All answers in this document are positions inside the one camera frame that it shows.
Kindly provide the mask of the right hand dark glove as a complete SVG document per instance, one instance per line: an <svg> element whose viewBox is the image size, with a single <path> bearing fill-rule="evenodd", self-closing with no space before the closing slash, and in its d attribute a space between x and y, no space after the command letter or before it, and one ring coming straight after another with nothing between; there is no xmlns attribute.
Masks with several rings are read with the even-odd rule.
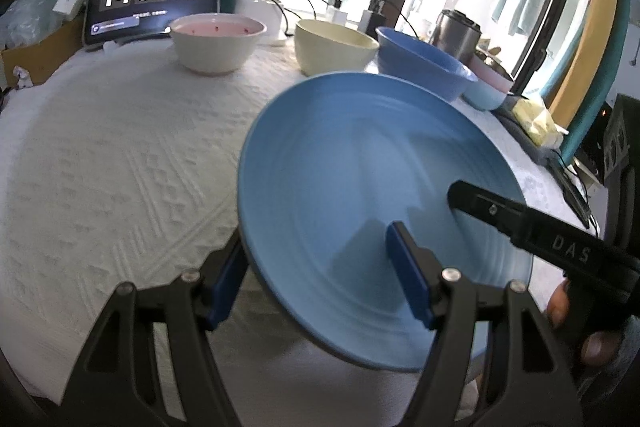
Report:
<svg viewBox="0 0 640 427"><path fill-rule="evenodd" d="M611 301L598 303L565 280L549 299L546 314L583 405L639 390L639 320L624 319Z"/></svg>

